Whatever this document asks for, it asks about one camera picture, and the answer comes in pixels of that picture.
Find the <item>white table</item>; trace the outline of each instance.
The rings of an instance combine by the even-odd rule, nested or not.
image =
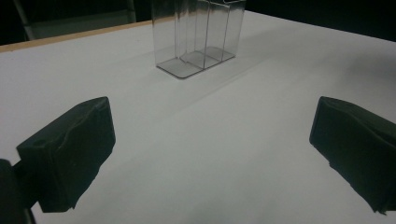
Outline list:
[[[247,12],[237,57],[186,80],[154,65],[151,26],[0,54],[0,158],[108,96],[113,154],[46,223],[395,223],[308,142],[318,98],[396,121],[396,43]]]

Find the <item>dark background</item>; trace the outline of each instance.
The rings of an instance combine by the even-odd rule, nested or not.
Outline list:
[[[30,21],[117,10],[117,0],[21,0]],[[149,0],[134,0],[138,21],[150,20]],[[383,0],[247,0],[247,10],[292,21],[396,41],[396,13]],[[12,0],[0,0],[0,44],[21,42],[24,32]]]

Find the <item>transparent acrylic box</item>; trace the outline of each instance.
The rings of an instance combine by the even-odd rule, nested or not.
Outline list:
[[[235,57],[246,0],[151,0],[155,63],[185,78]]]

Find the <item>wooden table edge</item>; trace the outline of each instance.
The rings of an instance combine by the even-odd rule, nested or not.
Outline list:
[[[114,32],[114,31],[118,31],[118,30],[134,28],[137,26],[149,25],[149,24],[151,24],[151,21],[141,21],[141,22],[130,23],[130,24],[125,24],[125,25],[120,25],[120,26],[108,27],[108,28],[99,29],[99,30],[86,31],[86,32],[81,32],[81,33],[76,33],[76,34],[71,34],[71,35],[60,35],[60,36],[49,37],[49,38],[44,38],[44,39],[37,39],[37,40],[26,41],[26,42],[21,42],[21,43],[16,43],[16,44],[3,45],[3,46],[0,46],[0,53],[7,52],[7,51],[13,51],[13,50],[17,50],[17,49],[28,49],[28,48],[32,48],[32,47],[58,43],[58,42],[62,42],[65,40],[77,39],[77,38],[90,36],[90,35],[100,35],[100,34],[110,33],[110,32]]]

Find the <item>acrylic divider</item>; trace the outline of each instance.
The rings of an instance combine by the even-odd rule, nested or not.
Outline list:
[[[157,67],[185,78],[235,57],[246,0],[151,3]]]

